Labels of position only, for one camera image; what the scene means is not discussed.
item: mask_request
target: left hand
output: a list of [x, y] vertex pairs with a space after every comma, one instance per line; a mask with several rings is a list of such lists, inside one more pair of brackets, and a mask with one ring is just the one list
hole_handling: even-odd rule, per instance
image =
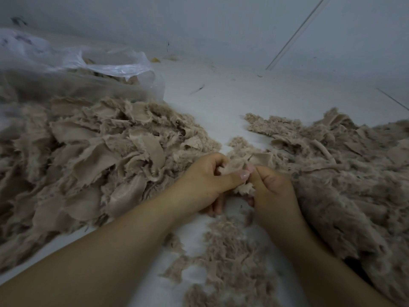
[[228, 162], [221, 153], [204, 155], [163, 193], [175, 205], [181, 218], [205, 208], [210, 216], [222, 214], [223, 193], [245, 183], [250, 176], [248, 170], [216, 175], [217, 167]]

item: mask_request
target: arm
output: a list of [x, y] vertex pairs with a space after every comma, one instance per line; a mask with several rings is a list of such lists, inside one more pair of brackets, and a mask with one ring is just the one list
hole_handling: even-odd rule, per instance
[[222, 154], [197, 160], [169, 189], [58, 250], [0, 286], [0, 306], [124, 306], [167, 233], [245, 182], [248, 171], [215, 176]]
[[250, 176], [256, 219], [291, 261], [312, 306], [394, 307], [327, 249], [306, 224], [289, 178], [267, 167]]

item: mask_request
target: fluffy fiber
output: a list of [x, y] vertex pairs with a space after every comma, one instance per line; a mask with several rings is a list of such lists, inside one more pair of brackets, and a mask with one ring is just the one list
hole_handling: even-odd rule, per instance
[[245, 119], [271, 147], [261, 153], [235, 138], [235, 163], [291, 174], [304, 217], [336, 256], [358, 259], [381, 293], [409, 306], [409, 121], [358, 127], [336, 109], [308, 127]]
[[266, 251], [246, 238], [244, 226], [225, 216], [214, 221], [204, 235], [206, 251], [197, 257], [181, 255], [161, 275], [180, 283], [182, 271], [189, 266], [207, 269], [206, 284], [214, 291], [208, 294], [193, 284], [185, 294], [185, 307], [280, 306], [275, 296], [277, 278], [266, 267]]
[[220, 144], [166, 105], [55, 98], [0, 133], [0, 270], [52, 237], [118, 217]]

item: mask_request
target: white floor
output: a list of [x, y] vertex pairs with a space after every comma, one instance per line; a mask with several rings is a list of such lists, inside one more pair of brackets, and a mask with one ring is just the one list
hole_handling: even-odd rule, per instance
[[[103, 48], [119, 46], [34, 30], [30, 32], [46, 38], [57, 46], [77, 44]], [[149, 58], [157, 57], [161, 60], [161, 63], [155, 63], [154, 67], [163, 73], [166, 81], [165, 101], [180, 112], [192, 114], [212, 138], [224, 144], [223, 152], [229, 150], [226, 144], [234, 136], [243, 136], [258, 147], [267, 147], [268, 138], [246, 131], [246, 122], [242, 117], [248, 112], [263, 117], [279, 115], [297, 118], [310, 123], [320, 119], [325, 111], [336, 106], [341, 112], [349, 114], [355, 123], [370, 126], [409, 118], [409, 111], [390, 98], [375, 89], [360, 85], [340, 86], [284, 73], [264, 70], [249, 72], [190, 58], [179, 57], [177, 61], [170, 61], [154, 53], [148, 52], [147, 55]], [[192, 94], [203, 84], [201, 90]], [[245, 208], [243, 201], [239, 199], [231, 201], [227, 213], [237, 214], [241, 206]], [[177, 231], [188, 254], [203, 250], [200, 237], [207, 222], [208, 217], [199, 216], [194, 222]], [[59, 236], [28, 262], [0, 275], [0, 284], [85, 234], [85, 230], [82, 229], [69, 236]], [[250, 228], [249, 235], [271, 247], [272, 266], [283, 274], [277, 289], [282, 305], [308, 306], [291, 265], [280, 251], [271, 245], [268, 237], [257, 226]], [[195, 268], [186, 270], [183, 274], [184, 281], [177, 286], [158, 277], [157, 275], [167, 268], [173, 258], [175, 255], [166, 251], [158, 255], [148, 275], [136, 290], [130, 306], [181, 306], [183, 291], [189, 284], [204, 282], [204, 272]]]

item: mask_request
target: white surface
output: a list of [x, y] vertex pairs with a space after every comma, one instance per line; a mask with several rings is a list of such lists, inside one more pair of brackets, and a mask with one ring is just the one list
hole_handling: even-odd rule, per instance
[[356, 80], [409, 105], [409, 0], [330, 0], [275, 69]]
[[[64, 37], [48, 35], [47, 40], [59, 41], [61, 45]], [[90, 41], [84, 39], [69, 38], [69, 43], [75, 41], [91, 45]], [[237, 135], [245, 137], [258, 147], [267, 146], [268, 138], [245, 130], [246, 122], [242, 116], [248, 112], [263, 117], [273, 114], [312, 122], [321, 118], [326, 110], [337, 106], [340, 111], [350, 114], [356, 123], [366, 123], [370, 126], [409, 118], [407, 110], [403, 110], [382, 93], [358, 85], [337, 86], [270, 71], [245, 72], [190, 58], [180, 58], [178, 61], [162, 59], [162, 62], [155, 63], [154, 67], [162, 71], [165, 77], [165, 101], [180, 112], [191, 113], [211, 137], [224, 144], [223, 151], [228, 151], [226, 144]], [[202, 90], [191, 94], [203, 84], [205, 87]], [[227, 213], [237, 214], [242, 205], [246, 208], [240, 199], [230, 201]], [[188, 254], [198, 253], [204, 249], [199, 240], [205, 231], [205, 224], [209, 221], [206, 216], [198, 216], [194, 222], [177, 231]], [[307, 306], [296, 276], [286, 259], [271, 245], [259, 227], [253, 226], [249, 231], [252, 238], [270, 246], [272, 252], [269, 261], [274, 269], [284, 273], [277, 289], [282, 305]], [[84, 234], [84, 230], [80, 230], [69, 236], [59, 236], [27, 263], [0, 276], [0, 283]], [[158, 255], [146, 278], [136, 290], [130, 306], [180, 306], [183, 291], [189, 282], [204, 281], [203, 272], [194, 268], [184, 272], [184, 281], [177, 286], [158, 277], [157, 275], [168, 267], [173, 258], [175, 255], [166, 251]]]
[[13, 2], [42, 30], [265, 69], [319, 0]]

